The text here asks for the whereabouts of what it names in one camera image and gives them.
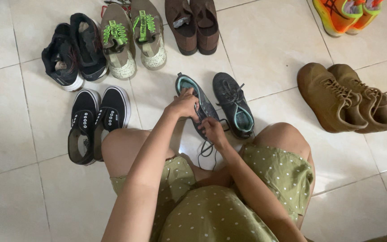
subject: black canvas sneaker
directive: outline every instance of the black canvas sneaker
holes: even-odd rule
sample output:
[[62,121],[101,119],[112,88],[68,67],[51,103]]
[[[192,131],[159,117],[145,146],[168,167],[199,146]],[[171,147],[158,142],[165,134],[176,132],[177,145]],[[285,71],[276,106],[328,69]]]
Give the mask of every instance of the black canvas sneaker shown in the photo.
[[68,155],[76,164],[89,165],[94,160],[94,122],[98,113],[99,94],[83,89],[74,100],[71,130],[68,135]]
[[252,135],[253,120],[250,108],[244,98],[244,92],[238,83],[227,73],[220,72],[213,78],[213,91],[217,105],[221,106],[228,118],[232,134],[239,139],[247,139]]
[[102,161],[101,142],[111,131],[128,126],[131,103],[128,94],[119,86],[109,86],[102,97],[95,126],[95,160]]
[[85,80],[98,80],[107,72],[107,61],[99,38],[99,23],[82,13],[71,15],[71,38],[79,69]]
[[66,91],[79,89],[84,79],[77,68],[76,52],[71,44],[70,25],[58,24],[49,46],[41,52],[48,74]]
[[201,137],[208,141],[211,144],[211,141],[202,133],[202,130],[198,129],[198,126],[201,124],[202,120],[207,117],[213,117],[216,120],[219,120],[218,113],[216,112],[213,105],[210,103],[207,96],[202,91],[201,87],[192,80],[189,76],[183,75],[181,72],[178,74],[177,80],[175,81],[175,91],[177,95],[180,96],[180,92],[182,88],[191,88],[193,87],[193,95],[196,96],[200,103],[200,108],[196,112],[198,117],[200,118],[200,122],[197,124],[192,120],[193,125],[195,126],[196,131]]

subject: hand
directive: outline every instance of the hand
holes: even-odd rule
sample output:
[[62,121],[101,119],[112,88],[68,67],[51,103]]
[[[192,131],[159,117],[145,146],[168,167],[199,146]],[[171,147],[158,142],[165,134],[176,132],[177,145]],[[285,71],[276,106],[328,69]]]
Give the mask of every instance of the hand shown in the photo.
[[202,129],[203,134],[215,145],[218,151],[229,145],[228,139],[223,131],[222,124],[212,117],[207,117],[202,120],[198,129]]
[[200,108],[199,100],[196,96],[192,95],[194,88],[183,88],[180,92],[180,96],[174,96],[174,101],[168,105],[170,112],[175,113],[178,118],[191,117],[195,123],[200,122],[200,118],[196,114]]

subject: shoe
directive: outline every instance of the shoe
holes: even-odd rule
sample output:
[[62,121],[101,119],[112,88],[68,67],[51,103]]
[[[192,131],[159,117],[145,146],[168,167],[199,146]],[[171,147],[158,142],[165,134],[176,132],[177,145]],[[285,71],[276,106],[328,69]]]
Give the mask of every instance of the shoe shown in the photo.
[[255,121],[238,83],[227,73],[220,72],[213,78],[213,91],[217,104],[228,118],[232,134],[239,139],[247,139],[253,133]]
[[177,80],[175,81],[175,91],[177,95],[180,96],[181,89],[193,87],[193,95],[199,99],[200,108],[196,112],[198,118],[200,118],[199,123],[195,123],[193,120],[193,126],[195,127],[198,134],[207,142],[212,143],[205,134],[202,133],[202,130],[198,129],[198,126],[201,124],[202,120],[207,117],[213,117],[219,121],[218,113],[216,112],[213,105],[210,103],[209,99],[202,91],[201,87],[192,80],[189,76],[183,75],[182,73],[178,74]]
[[58,24],[49,46],[41,52],[46,74],[59,83],[65,91],[79,89],[84,79],[77,68],[76,52],[70,38],[70,25]]
[[76,164],[90,165],[94,160],[94,121],[99,107],[99,94],[83,89],[74,100],[71,130],[68,135],[68,156]]
[[361,30],[363,30],[367,25],[373,21],[377,15],[381,12],[381,3],[383,0],[367,0],[362,4],[363,15],[358,19],[358,21],[347,30],[347,34],[357,35]]
[[342,86],[362,95],[359,112],[367,120],[368,126],[355,132],[366,134],[387,130],[387,92],[368,87],[359,79],[358,74],[348,65],[337,64],[328,68]]
[[364,0],[313,0],[323,28],[332,37],[342,36],[362,16]]
[[368,122],[359,112],[361,94],[341,86],[323,65],[308,63],[297,76],[301,96],[330,133],[364,129]]
[[108,5],[101,20],[100,35],[110,73],[117,79],[132,76],[136,64],[131,20],[119,4]]
[[98,80],[108,67],[99,38],[99,23],[82,13],[76,13],[71,15],[70,31],[80,73],[87,81]]
[[163,68],[166,63],[164,28],[158,10],[149,0],[135,0],[131,3],[131,19],[141,62],[152,71]]
[[196,25],[196,38],[198,50],[203,55],[211,55],[216,52],[219,41],[219,25],[213,0],[191,0]]
[[131,117],[131,103],[128,94],[119,86],[109,86],[102,97],[98,117],[95,120],[95,150],[94,158],[102,161],[101,141],[104,140],[104,130],[110,133],[115,129],[126,128]]
[[165,0],[165,16],[180,53],[195,54],[198,50],[195,19],[187,0]]

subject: person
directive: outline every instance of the person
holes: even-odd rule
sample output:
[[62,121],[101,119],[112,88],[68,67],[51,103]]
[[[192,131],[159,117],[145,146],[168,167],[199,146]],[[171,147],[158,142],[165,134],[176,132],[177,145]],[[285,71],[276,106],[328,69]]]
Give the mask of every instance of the person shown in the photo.
[[198,128],[226,166],[202,170],[169,148],[180,117],[199,122],[192,93],[175,96],[151,132],[123,128],[104,139],[118,197],[102,241],[306,241],[300,227],[315,171],[304,137],[276,123],[237,152],[209,117]]

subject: tiled floor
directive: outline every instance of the tiled floor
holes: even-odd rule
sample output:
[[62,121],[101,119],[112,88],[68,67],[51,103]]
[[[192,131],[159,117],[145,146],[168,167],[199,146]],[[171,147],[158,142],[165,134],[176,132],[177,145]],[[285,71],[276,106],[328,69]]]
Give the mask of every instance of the tiled floor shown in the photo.
[[[164,0],[152,2],[164,17]],[[288,122],[312,148],[317,180],[305,236],[360,242],[387,235],[387,131],[327,133],[296,88],[298,69],[318,62],[349,64],[367,85],[387,91],[387,0],[361,34],[338,39],[324,32],[311,0],[215,3],[221,39],[214,55],[181,55],[166,25],[163,69],[148,71],[137,55],[134,77],[105,75],[84,87],[102,93],[109,85],[121,86],[132,105],[129,127],[149,130],[175,95],[177,73],[194,78],[215,102],[211,80],[227,72],[245,84],[256,133]],[[101,5],[100,0],[0,0],[0,241],[99,241],[103,234],[116,195],[103,163],[83,167],[67,157],[76,93],[47,77],[40,59],[57,23],[77,12],[100,20]],[[177,124],[172,148],[197,164],[201,144],[190,120]],[[205,168],[214,164],[212,158],[200,162]]]

